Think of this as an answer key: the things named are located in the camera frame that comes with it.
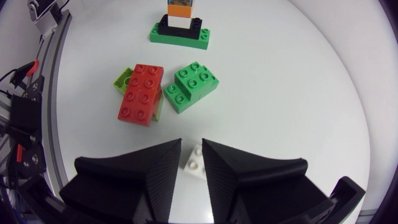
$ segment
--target red lego brick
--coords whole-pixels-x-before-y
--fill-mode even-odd
[[[124,93],[119,120],[149,126],[154,105],[160,99],[159,87],[163,71],[163,67],[136,65]]]

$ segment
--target stacked lego bricks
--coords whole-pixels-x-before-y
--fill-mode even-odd
[[[137,64],[135,69],[127,68],[113,85],[124,93],[118,119],[149,126],[158,121],[162,111],[163,67]]]
[[[149,34],[151,42],[207,49],[210,31],[202,29],[202,20],[191,18],[192,1],[168,1],[167,14]]]

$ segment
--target white wall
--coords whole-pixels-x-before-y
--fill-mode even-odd
[[[365,112],[371,168],[362,210],[378,208],[398,163],[398,45],[379,1],[290,0],[329,41]]]
[[[0,11],[0,77],[13,68],[19,68],[36,58],[40,32],[30,20],[26,0],[7,0]],[[0,83],[0,89],[15,91],[9,76]]]

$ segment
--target white table surface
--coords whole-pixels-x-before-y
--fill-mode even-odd
[[[111,157],[182,138],[180,166],[207,138],[275,159],[302,157],[326,195],[347,175],[366,189],[369,136],[352,81],[324,36],[288,1],[195,3],[211,30],[208,50],[149,42],[166,0],[77,0],[63,48],[57,123],[68,179],[77,157]],[[174,72],[198,61],[218,88],[177,114],[165,99],[150,127],[117,120],[122,95],[112,86],[136,63]],[[345,221],[353,223],[360,205]],[[207,184],[178,169],[170,222],[212,222]]]

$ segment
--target lime green lego brick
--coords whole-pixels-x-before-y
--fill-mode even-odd
[[[196,101],[208,94],[214,82],[218,80],[205,66],[193,62],[174,73],[174,82],[188,100]]]
[[[163,105],[163,94],[160,97],[159,106],[157,107],[156,116],[152,116],[153,121],[159,121],[160,114],[162,112],[162,105]]]
[[[126,91],[127,85],[130,81],[130,77],[132,75],[132,69],[126,68],[125,71],[113,82],[113,86],[119,90],[123,95]]]
[[[201,29],[199,34],[199,39],[189,39],[184,37],[174,37],[169,35],[160,35],[158,34],[158,26],[159,23],[156,23],[154,28],[149,34],[149,39],[151,42],[155,43],[162,43],[162,44],[174,44],[180,45],[185,47],[194,47],[198,49],[206,50],[209,44],[210,38],[210,30],[208,29]]]

